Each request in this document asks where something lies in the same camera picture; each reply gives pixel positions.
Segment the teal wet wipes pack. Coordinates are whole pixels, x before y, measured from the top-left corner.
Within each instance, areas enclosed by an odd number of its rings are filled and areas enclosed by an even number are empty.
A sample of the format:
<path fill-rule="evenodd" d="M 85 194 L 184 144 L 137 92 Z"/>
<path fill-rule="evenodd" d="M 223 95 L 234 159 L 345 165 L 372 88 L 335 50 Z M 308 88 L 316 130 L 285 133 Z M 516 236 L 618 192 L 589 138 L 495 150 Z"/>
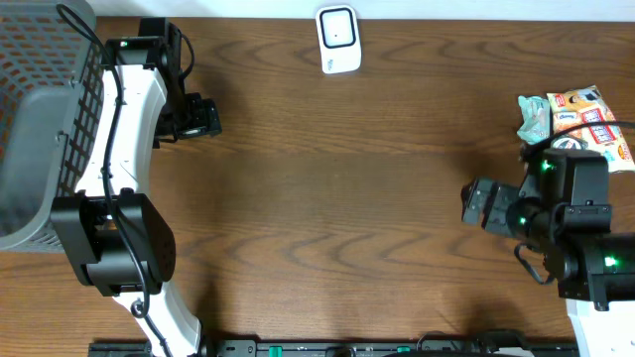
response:
<path fill-rule="evenodd" d="M 519 96 L 523 124 L 517 131 L 518 137 L 529 145 L 547 139 L 551 134 L 551 105 L 540 96 Z"/>

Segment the orange Kleenex tissue pack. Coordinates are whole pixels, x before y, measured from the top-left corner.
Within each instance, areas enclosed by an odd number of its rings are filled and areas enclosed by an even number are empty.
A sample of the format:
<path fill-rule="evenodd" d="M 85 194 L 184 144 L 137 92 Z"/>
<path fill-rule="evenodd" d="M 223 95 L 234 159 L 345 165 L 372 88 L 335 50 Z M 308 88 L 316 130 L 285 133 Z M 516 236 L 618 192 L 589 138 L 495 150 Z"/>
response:
<path fill-rule="evenodd" d="M 553 131 L 555 134 L 579 124 L 580 119 L 574 111 L 561 111 L 553 115 Z"/>

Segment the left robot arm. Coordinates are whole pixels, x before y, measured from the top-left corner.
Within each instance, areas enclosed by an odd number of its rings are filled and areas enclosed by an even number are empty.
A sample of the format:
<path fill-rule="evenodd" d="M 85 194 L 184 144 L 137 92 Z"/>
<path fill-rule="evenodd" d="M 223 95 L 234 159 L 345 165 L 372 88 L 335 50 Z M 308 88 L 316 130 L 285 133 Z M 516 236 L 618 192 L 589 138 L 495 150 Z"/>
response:
<path fill-rule="evenodd" d="M 173 282 L 176 240 L 152 203 L 149 170 L 163 143 L 216 136 L 215 103 L 186 91 L 181 67 L 191 42 L 166 18 L 144 18 L 135 37 L 100 42 L 68 7 L 63 19 L 101 52 L 103 108 L 73 195 L 54 200 L 51 220 L 79 282 L 125 307 L 147 336 L 148 356 L 210 356 L 202 322 Z"/>

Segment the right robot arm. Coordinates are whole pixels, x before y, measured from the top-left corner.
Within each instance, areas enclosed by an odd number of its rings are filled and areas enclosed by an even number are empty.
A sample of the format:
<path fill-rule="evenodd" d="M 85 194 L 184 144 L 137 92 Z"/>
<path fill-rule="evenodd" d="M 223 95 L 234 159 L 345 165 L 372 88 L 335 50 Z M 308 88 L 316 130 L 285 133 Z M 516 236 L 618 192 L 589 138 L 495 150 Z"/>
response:
<path fill-rule="evenodd" d="M 461 190 L 461 219 L 518 240 L 543 257 L 540 285 L 555 283 L 582 356 L 634 353 L 634 236 L 611 230 L 608 162 L 589 150 L 526 156 L 518 186 L 474 178 Z"/>

